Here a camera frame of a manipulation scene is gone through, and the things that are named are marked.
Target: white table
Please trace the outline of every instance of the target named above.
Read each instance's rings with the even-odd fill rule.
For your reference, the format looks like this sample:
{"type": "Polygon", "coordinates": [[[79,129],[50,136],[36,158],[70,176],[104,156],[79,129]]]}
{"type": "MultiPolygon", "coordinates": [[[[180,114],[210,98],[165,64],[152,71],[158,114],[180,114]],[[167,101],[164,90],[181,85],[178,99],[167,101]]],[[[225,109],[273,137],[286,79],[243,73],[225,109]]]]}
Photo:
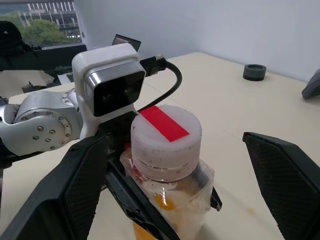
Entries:
{"type": "MultiPolygon", "coordinates": [[[[272,73],[264,81],[242,78],[244,66],[192,53],[170,59],[182,72],[181,87],[162,104],[193,112],[201,121],[201,159],[215,170],[222,210],[212,209],[201,240],[283,240],[257,184],[243,132],[256,132],[300,146],[320,165],[320,98],[302,99],[305,83],[272,73]]],[[[169,70],[145,80],[136,108],[143,107],[175,82],[169,70]]],[[[65,91],[73,84],[50,88],[65,91]]],[[[25,94],[13,97],[19,103],[25,94]]],[[[0,231],[8,225],[37,183],[62,159],[68,147],[14,163],[3,174],[0,231]]],[[[88,240],[134,240],[132,223],[108,190],[101,193],[88,240]]]]}

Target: black bag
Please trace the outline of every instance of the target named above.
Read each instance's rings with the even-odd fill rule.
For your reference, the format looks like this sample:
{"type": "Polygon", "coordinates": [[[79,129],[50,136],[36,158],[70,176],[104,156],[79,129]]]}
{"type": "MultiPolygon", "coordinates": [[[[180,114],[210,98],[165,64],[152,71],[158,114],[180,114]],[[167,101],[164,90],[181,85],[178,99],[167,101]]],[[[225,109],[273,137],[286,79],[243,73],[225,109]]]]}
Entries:
{"type": "Polygon", "coordinates": [[[31,51],[19,29],[9,21],[0,21],[0,57],[10,57],[31,51]]]}

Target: white wall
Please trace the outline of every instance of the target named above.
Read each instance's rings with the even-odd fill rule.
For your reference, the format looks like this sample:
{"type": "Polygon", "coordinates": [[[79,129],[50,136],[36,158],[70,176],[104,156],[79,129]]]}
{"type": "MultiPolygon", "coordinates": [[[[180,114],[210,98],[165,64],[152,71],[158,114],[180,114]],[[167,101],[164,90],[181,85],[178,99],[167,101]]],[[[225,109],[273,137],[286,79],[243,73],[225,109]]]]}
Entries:
{"type": "Polygon", "coordinates": [[[320,68],[319,0],[77,0],[89,48],[116,34],[143,58],[204,52],[308,81],[320,68]]]}

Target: red label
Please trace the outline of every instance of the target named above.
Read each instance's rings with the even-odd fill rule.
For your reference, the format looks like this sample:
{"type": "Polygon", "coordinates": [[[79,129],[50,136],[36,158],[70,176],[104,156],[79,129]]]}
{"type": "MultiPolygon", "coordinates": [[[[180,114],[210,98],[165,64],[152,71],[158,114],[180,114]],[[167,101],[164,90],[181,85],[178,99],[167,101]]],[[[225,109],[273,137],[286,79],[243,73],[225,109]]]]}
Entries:
{"type": "Polygon", "coordinates": [[[157,106],[151,106],[142,110],[141,115],[148,120],[169,142],[173,142],[189,135],[182,126],[160,110],[157,106]]]}

